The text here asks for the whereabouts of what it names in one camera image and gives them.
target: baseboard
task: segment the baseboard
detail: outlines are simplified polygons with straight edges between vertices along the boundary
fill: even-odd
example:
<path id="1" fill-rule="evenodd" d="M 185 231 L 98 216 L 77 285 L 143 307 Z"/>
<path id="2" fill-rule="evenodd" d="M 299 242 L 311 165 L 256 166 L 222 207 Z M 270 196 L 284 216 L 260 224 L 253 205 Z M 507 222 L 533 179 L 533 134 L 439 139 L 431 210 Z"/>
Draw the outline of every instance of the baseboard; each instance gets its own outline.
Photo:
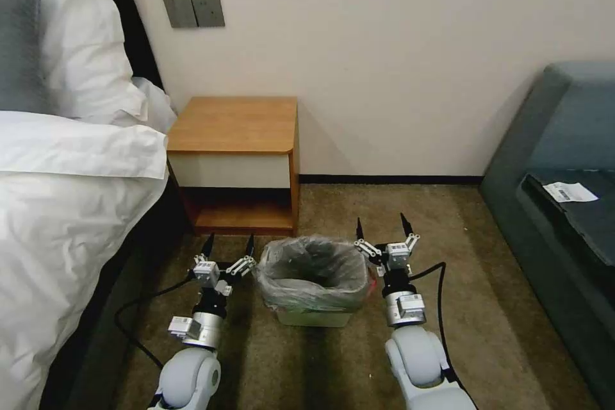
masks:
<path id="1" fill-rule="evenodd" d="M 299 175 L 302 184 L 441 184 L 479 185 L 482 176 L 371 176 L 371 175 Z"/>

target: gray switch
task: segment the gray switch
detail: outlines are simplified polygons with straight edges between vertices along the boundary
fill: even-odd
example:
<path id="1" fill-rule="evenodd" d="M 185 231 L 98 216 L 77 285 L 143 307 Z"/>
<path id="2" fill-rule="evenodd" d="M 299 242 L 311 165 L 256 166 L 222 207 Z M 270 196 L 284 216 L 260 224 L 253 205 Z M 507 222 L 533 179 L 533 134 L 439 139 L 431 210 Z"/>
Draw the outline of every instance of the gray switch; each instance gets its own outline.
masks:
<path id="1" fill-rule="evenodd" d="M 199 27 L 224 27 L 220 0 L 192 0 Z"/>
<path id="2" fill-rule="evenodd" d="M 198 27 L 192 0 L 163 0 L 172 28 Z"/>

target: white wall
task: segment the white wall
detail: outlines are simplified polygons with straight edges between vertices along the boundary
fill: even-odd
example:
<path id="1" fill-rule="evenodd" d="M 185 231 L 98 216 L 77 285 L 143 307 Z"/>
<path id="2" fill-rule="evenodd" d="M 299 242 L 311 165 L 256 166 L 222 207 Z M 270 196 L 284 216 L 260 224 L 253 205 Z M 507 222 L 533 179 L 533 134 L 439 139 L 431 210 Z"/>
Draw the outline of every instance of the white wall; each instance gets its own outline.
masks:
<path id="1" fill-rule="evenodd" d="M 547 63 L 615 58 L 615 0 L 222 0 L 185 30 L 136 1 L 178 108 L 299 97 L 307 174 L 481 174 Z"/>

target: plastic trash bag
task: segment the plastic trash bag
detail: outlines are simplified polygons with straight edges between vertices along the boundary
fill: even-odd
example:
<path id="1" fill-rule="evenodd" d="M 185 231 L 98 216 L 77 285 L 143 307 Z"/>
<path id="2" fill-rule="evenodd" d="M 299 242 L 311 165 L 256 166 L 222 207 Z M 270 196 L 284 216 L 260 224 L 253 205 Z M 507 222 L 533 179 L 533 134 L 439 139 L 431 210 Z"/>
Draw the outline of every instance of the plastic trash bag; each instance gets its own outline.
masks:
<path id="1" fill-rule="evenodd" d="M 349 242 L 321 236 L 270 242 L 256 280 L 273 310 L 354 312 L 369 289 L 363 255 Z"/>

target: label sticker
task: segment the label sticker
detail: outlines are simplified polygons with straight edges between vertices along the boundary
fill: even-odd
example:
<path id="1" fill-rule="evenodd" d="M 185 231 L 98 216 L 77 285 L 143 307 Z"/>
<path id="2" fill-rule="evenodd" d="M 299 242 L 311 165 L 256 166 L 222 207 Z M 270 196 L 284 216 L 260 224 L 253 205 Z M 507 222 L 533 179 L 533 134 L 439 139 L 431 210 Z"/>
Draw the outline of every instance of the label sticker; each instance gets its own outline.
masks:
<path id="1" fill-rule="evenodd" d="M 557 203 L 564 202 L 593 202 L 598 200 L 590 190 L 581 183 L 551 183 L 543 188 L 555 199 Z"/>

